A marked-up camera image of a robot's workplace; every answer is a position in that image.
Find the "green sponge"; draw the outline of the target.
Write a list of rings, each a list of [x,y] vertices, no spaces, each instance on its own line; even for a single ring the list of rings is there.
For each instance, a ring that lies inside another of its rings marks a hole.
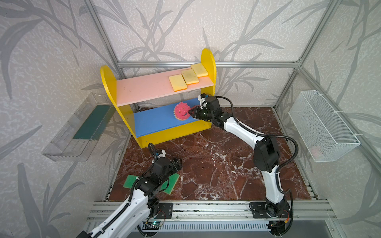
[[[161,191],[166,194],[171,194],[180,175],[178,173],[171,175],[162,185]]]

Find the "green sponge under arm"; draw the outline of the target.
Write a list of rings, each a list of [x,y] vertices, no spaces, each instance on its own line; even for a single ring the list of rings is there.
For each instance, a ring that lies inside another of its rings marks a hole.
[[[131,189],[134,182],[137,180],[137,178],[138,178],[138,176],[128,175],[124,184],[123,184],[123,187]]]

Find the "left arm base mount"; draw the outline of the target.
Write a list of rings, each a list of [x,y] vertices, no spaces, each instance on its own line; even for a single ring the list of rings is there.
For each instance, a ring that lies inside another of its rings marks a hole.
[[[171,219],[173,203],[160,202],[150,207],[149,219]]]

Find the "pink smiley sponge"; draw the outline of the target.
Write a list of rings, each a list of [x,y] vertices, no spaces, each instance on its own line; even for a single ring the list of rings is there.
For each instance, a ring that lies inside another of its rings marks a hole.
[[[189,110],[190,106],[187,103],[180,102],[174,108],[174,116],[180,121],[185,121],[190,117]]]

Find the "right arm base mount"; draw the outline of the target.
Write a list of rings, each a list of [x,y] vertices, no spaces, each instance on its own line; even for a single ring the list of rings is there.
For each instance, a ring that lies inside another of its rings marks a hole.
[[[270,201],[250,202],[249,209],[253,218],[289,218],[291,212],[291,207],[285,200],[278,204]]]

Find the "orange yellow sponge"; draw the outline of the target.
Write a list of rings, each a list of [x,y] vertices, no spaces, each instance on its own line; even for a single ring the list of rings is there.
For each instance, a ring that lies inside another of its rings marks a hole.
[[[188,88],[183,76],[181,74],[173,75],[169,77],[172,89],[174,92],[186,90]]]

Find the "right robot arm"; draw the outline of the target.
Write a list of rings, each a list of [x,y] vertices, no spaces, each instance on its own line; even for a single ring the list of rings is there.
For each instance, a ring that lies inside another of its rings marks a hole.
[[[192,107],[188,114],[235,135],[254,150],[253,163],[261,171],[266,188],[266,213],[276,218],[287,206],[279,177],[280,152],[276,137],[259,133],[239,121],[233,106],[230,113],[224,111],[219,98],[232,103],[226,97],[201,94],[198,96],[200,105]]]

